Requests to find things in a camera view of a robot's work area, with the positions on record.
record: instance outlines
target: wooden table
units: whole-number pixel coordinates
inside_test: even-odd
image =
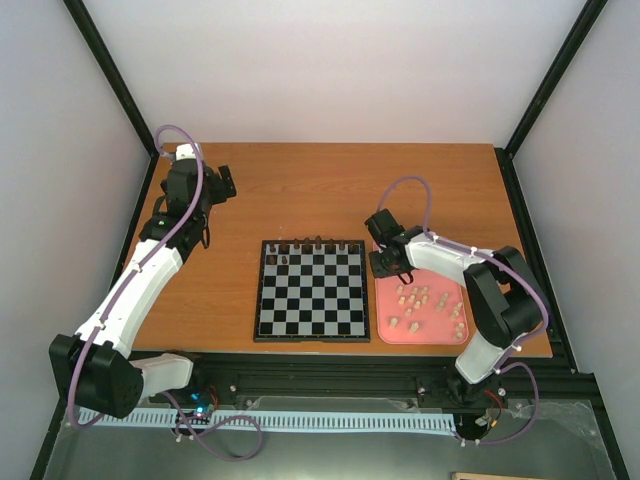
[[[229,165],[238,196],[213,208],[211,247],[198,246],[162,291],[138,334],[137,349],[459,354],[463,345],[384,343],[377,334],[374,301],[369,304],[370,343],[253,341],[262,240],[320,235],[364,239],[370,246],[363,222],[375,212],[386,187],[402,175],[422,175],[431,183],[430,226],[438,234],[478,247],[520,248],[491,145],[203,144],[203,151],[209,166]],[[162,194],[160,181],[168,168],[160,159],[138,232]],[[386,206],[409,227],[422,223],[425,203],[423,187],[408,182]],[[375,299],[370,271],[368,288],[369,298]],[[468,300],[466,310],[470,312]],[[551,356],[546,335],[527,343],[522,354]]]

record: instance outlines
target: chessboard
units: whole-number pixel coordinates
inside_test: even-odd
[[[254,341],[370,338],[364,241],[262,242]]]

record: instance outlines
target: slotted white strip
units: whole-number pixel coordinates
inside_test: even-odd
[[[91,420],[95,412],[80,409],[80,422]],[[435,413],[342,413],[342,412],[215,412],[208,425],[234,415],[247,415],[258,421],[265,432],[279,433],[423,433],[452,435],[455,431],[453,415]],[[123,419],[105,416],[96,425],[105,427],[174,427],[177,412],[167,408],[136,408]],[[204,425],[194,425],[196,429]],[[253,430],[246,421],[236,420],[221,430]]]

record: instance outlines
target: white wall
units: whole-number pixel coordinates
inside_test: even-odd
[[[580,367],[640,478],[640,3],[609,2],[517,171]]]
[[[504,146],[584,0],[86,3],[154,127]]]
[[[147,165],[62,2],[0,16],[0,477],[28,478],[57,391],[48,347],[104,296]]]

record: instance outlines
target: gray floor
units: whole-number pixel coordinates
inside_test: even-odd
[[[525,420],[503,414],[490,439],[517,430]],[[164,429],[63,428],[47,479],[449,479],[472,471],[563,480],[614,479],[599,436],[574,421],[544,418],[521,439],[500,447],[461,448],[453,438],[414,434],[265,435],[257,457],[220,461],[197,444],[176,444]],[[241,454],[255,437],[219,432],[208,442]]]

